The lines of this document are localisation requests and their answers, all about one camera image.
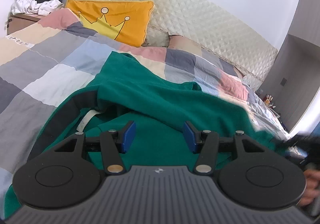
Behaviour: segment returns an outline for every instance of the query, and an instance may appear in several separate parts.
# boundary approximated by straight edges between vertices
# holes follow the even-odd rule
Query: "blue square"
[[[97,75],[112,51],[116,52],[114,48],[106,44],[87,39],[61,63],[74,67],[76,70]]]

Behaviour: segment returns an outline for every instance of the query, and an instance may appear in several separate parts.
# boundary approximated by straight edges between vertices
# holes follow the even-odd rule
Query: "quilted headboard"
[[[168,33],[188,37],[237,67],[253,90],[262,84],[278,50],[252,28],[208,0],[152,1],[147,44],[168,46]]]

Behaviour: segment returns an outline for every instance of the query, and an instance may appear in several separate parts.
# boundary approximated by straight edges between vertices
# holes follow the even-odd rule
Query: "beige pillow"
[[[184,50],[202,57],[201,46],[193,40],[180,35],[170,35],[169,38],[168,48]]]
[[[193,40],[181,35],[170,35],[169,39],[170,42],[168,48],[184,50],[186,52],[198,55],[204,58],[205,60],[208,60],[209,62],[211,62],[227,74],[238,77],[241,80],[243,79],[242,73],[235,66],[224,60],[221,60],[212,52],[209,52],[204,48],[201,48],[201,45],[194,42]]]

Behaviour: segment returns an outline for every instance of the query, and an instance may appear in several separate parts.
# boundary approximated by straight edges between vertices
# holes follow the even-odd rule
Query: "gray ribbed panel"
[[[274,212],[247,209],[226,198],[209,177],[186,166],[132,166],[108,177],[87,201],[63,210],[23,206],[8,224],[309,224],[296,207]]]

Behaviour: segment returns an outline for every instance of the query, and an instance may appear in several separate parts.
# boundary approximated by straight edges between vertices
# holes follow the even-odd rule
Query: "green towel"
[[[80,120],[90,109],[105,112],[87,124],[84,129],[87,137],[99,136],[101,131],[108,129],[121,129],[129,120],[135,121],[136,137],[129,152],[121,155],[127,169],[131,165],[187,165],[192,169],[198,155],[188,150],[182,135],[183,123],[187,120],[199,130],[212,130],[223,137],[243,130],[260,144],[272,150],[275,148],[272,135],[265,131],[255,132],[243,108],[203,93],[195,82],[176,84],[163,80],[129,54],[112,52],[95,79],[55,110],[37,141],[45,137],[52,119],[57,118],[59,111],[72,100],[78,102],[78,114],[70,119],[71,123],[47,149],[76,132]],[[92,152],[89,156],[102,169],[101,154]],[[217,167],[222,167],[229,157],[229,153],[219,154]],[[10,216],[19,206],[10,187],[5,197],[5,216]]]

